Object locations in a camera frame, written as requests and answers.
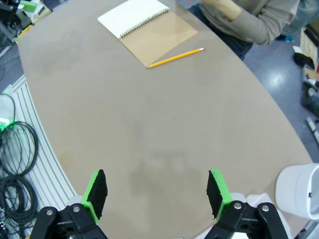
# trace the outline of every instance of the blue floor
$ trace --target blue floor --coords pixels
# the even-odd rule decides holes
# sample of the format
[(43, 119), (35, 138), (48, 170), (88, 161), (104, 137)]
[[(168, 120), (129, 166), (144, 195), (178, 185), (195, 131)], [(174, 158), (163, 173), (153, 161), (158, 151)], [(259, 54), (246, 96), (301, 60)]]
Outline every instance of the blue floor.
[[(198, 1), (177, 0), (177, 2), (190, 7)], [(313, 162), (319, 162), (319, 145), (305, 121), (308, 116), (313, 119), (316, 117), (300, 103), (304, 76), (302, 69), (293, 61), (292, 46), (299, 45), (300, 32), (293, 38), (294, 43), (274, 41), (270, 46), (254, 45), (246, 55), (244, 63), (284, 112)], [(5, 56), (0, 58), (0, 92), (14, 83), (22, 74), (18, 49), (14, 45)]]

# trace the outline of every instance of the brown tabletop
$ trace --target brown tabletop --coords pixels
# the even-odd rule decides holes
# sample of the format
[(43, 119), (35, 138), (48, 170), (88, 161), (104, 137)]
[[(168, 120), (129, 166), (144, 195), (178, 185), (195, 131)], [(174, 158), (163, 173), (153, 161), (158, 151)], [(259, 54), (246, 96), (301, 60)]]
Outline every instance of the brown tabletop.
[[(311, 159), (288, 120), (234, 53), (192, 14), (198, 34), (146, 69), (97, 17), (123, 0), (71, 0), (19, 42), (36, 109), (79, 195), (104, 169), (100, 226), (111, 239), (190, 239), (212, 225), (208, 170), (231, 192), (267, 192)], [(293, 236), (306, 219), (285, 214)]]

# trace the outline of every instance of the pencil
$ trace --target pencil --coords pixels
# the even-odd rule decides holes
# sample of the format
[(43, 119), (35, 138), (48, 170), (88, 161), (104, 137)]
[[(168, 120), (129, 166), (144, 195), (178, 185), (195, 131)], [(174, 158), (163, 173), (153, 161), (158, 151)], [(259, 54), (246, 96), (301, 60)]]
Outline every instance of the pencil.
[(164, 64), (166, 62), (170, 62), (170, 61), (173, 61), (173, 60), (176, 60), (176, 59), (182, 58), (184, 56), (188, 56), (188, 55), (191, 55), (191, 54), (194, 54), (196, 52), (203, 51), (203, 50), (205, 50), (205, 48), (198, 48), (196, 50), (188, 51), (188, 52), (185, 52), (183, 54), (180, 54), (180, 55), (177, 55), (177, 56), (173, 56), (173, 57), (170, 57), (168, 59), (153, 63), (153, 64), (149, 65), (147, 68), (152, 68), (152, 67), (155, 67), (155, 66), (159, 66), (159, 65)]

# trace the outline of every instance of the notebook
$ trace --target notebook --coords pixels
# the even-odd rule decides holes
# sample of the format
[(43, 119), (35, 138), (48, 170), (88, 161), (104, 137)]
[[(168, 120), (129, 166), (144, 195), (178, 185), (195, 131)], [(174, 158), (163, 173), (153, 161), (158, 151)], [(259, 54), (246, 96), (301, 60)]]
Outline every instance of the notebook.
[(197, 31), (157, 0), (128, 0), (98, 18), (143, 64), (191, 38)]

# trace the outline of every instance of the white bin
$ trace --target white bin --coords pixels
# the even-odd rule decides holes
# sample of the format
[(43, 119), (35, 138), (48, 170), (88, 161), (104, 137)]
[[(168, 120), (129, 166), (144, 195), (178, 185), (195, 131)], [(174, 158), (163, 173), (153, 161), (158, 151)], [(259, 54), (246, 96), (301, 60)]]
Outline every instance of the white bin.
[(285, 168), (276, 183), (280, 210), (311, 220), (319, 219), (319, 164)]

